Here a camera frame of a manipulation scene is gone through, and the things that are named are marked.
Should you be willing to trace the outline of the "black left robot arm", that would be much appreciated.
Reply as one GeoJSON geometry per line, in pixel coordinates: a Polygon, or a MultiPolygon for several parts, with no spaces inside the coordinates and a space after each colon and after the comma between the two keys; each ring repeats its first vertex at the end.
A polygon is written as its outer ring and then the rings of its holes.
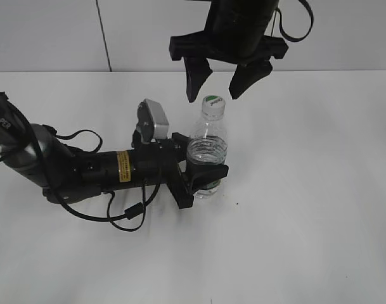
{"type": "Polygon", "coordinates": [[[187,158],[189,139],[168,132],[160,103],[143,100],[132,147],[102,152],[69,146],[48,125],[25,124],[0,92],[0,162],[42,189],[52,203],[77,203],[103,193],[164,184],[179,208],[189,208],[203,186],[228,174],[225,164],[197,165],[187,158]]]}

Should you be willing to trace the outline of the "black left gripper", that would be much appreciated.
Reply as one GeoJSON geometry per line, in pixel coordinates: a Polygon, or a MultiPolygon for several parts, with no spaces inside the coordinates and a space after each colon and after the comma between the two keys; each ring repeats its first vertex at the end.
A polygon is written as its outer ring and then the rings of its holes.
{"type": "Polygon", "coordinates": [[[228,175],[225,164],[197,164],[186,161],[186,177],[179,163],[186,159],[190,138],[174,132],[170,139],[139,144],[135,149],[94,153],[81,161],[81,181],[102,191],[165,184],[178,208],[191,208],[190,193],[216,187],[228,175]]]}

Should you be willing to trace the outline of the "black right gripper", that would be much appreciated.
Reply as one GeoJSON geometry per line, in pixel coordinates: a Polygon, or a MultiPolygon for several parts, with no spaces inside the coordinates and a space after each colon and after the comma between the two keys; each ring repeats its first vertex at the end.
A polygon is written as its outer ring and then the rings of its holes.
{"type": "Polygon", "coordinates": [[[269,60],[259,59],[279,60],[288,51],[284,39],[265,34],[277,5],[277,1],[265,0],[212,1],[202,31],[170,38],[171,60],[184,60],[189,102],[195,101],[213,72],[206,58],[237,65],[248,63],[237,66],[231,79],[229,92],[233,100],[273,71],[269,60]]]}

